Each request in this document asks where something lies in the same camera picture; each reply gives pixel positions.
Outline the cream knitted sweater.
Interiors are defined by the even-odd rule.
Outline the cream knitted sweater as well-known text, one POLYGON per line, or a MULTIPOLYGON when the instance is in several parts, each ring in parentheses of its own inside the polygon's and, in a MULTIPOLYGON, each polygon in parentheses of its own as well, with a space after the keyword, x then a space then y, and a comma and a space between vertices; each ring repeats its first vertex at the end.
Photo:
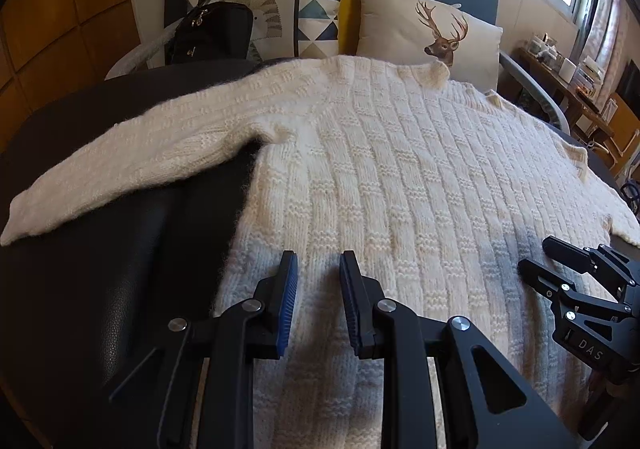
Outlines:
POLYGON ((346 347, 337 264, 428 317, 467 313, 553 409, 586 369, 550 341, 548 313, 516 279, 549 235, 586 247, 639 241, 638 220, 587 153, 445 65, 339 56, 279 63, 125 120, 17 195, 1 235, 50 235, 126 193, 190 179, 260 149, 216 299, 221 311, 298 256, 293 350, 259 365, 263 448, 371 448, 382 367, 346 347))

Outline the wooden folding chair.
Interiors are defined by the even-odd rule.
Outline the wooden folding chair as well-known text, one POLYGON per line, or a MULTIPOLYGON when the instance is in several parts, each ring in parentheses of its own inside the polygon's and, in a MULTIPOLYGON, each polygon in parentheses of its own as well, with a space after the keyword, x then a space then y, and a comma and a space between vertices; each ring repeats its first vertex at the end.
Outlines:
POLYGON ((610 173, 618 177, 639 152, 639 119, 618 94, 611 94, 605 108, 615 109, 608 121, 613 135, 606 135, 598 128, 592 135, 589 146, 610 173))

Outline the wooden side table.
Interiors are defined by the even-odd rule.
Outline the wooden side table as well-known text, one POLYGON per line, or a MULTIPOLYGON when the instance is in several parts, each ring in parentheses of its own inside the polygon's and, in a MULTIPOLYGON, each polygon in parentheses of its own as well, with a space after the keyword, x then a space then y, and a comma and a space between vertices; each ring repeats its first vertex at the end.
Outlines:
POLYGON ((608 139, 614 137, 614 130, 600 117, 594 109, 594 106, 580 97, 574 87, 565 83, 558 74, 540 63, 525 48, 516 48, 513 51, 512 58, 515 59, 529 75, 533 76, 533 79, 544 88, 544 91, 558 105, 562 105, 571 131, 577 128, 578 120, 585 117, 589 120, 589 125, 593 125, 596 128, 596 130, 593 131, 594 138, 608 139))

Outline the white mug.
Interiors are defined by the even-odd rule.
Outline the white mug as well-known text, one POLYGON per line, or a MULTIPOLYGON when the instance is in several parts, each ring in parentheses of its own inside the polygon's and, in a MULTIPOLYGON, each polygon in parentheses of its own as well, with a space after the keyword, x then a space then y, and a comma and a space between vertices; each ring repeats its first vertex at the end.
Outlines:
POLYGON ((569 58, 564 58, 559 70, 560 79, 562 79, 565 84, 570 85, 570 83, 572 83, 576 70, 577 65, 569 58))

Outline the deer print cushion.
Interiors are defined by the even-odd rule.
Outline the deer print cushion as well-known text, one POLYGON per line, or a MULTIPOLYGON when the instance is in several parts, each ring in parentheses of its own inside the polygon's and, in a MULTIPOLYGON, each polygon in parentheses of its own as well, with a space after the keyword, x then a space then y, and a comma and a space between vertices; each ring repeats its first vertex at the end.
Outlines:
POLYGON ((502 28, 437 0, 360 0, 357 53, 395 64, 438 60, 481 92, 498 85, 502 28))

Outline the black handbag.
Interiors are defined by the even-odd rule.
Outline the black handbag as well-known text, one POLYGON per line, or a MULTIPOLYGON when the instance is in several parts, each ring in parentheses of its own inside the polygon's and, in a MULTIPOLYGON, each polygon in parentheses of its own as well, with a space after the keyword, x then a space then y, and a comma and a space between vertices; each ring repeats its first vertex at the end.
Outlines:
POLYGON ((213 2, 193 8, 165 46, 165 62, 244 60, 253 21, 252 10, 235 2, 213 2))

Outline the triangle pattern cushion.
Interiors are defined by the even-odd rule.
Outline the triangle pattern cushion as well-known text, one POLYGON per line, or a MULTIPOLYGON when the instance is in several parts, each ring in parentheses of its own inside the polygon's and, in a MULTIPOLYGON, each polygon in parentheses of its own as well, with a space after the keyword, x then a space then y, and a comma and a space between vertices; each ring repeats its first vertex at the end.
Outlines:
POLYGON ((247 58, 325 59, 340 51, 341 0, 188 0, 192 8, 233 2, 250 9, 252 34, 247 58))

